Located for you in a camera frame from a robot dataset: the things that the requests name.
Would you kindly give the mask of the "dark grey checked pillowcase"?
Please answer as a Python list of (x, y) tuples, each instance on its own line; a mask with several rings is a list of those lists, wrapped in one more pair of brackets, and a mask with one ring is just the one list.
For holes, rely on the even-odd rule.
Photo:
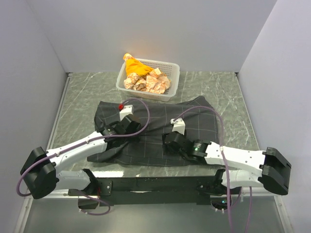
[(94, 163), (110, 163), (135, 166), (188, 166), (191, 162), (179, 154), (172, 154), (163, 146), (162, 135), (170, 133), (170, 121), (183, 113), (187, 139), (194, 141), (219, 142), (216, 115), (209, 110), (211, 105), (205, 97), (198, 96), (193, 100), (178, 104), (147, 102), (151, 118), (141, 102), (133, 102), (134, 115), (142, 125), (148, 124), (136, 140), (132, 139), (118, 148), (97, 153), (87, 158)]

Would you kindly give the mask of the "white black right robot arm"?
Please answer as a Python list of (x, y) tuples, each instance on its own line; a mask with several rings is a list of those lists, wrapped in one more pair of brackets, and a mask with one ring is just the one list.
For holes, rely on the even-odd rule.
[(164, 148), (170, 154), (180, 155), (185, 161), (201, 165), (219, 165), (232, 168), (215, 179), (213, 188), (223, 194), (229, 188), (263, 187), (270, 193), (285, 196), (289, 192), (292, 165), (275, 148), (242, 150), (202, 140), (190, 141), (173, 131), (162, 136)]

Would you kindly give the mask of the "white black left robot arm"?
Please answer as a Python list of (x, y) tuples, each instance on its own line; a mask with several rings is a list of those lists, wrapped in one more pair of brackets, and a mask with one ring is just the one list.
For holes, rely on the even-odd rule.
[(99, 183), (90, 169), (67, 171), (66, 168), (91, 155), (121, 146), (140, 129), (139, 120), (129, 114), (68, 145), (48, 151), (38, 147), (32, 150), (20, 174), (34, 199), (61, 189), (76, 189), (92, 195), (98, 191)]

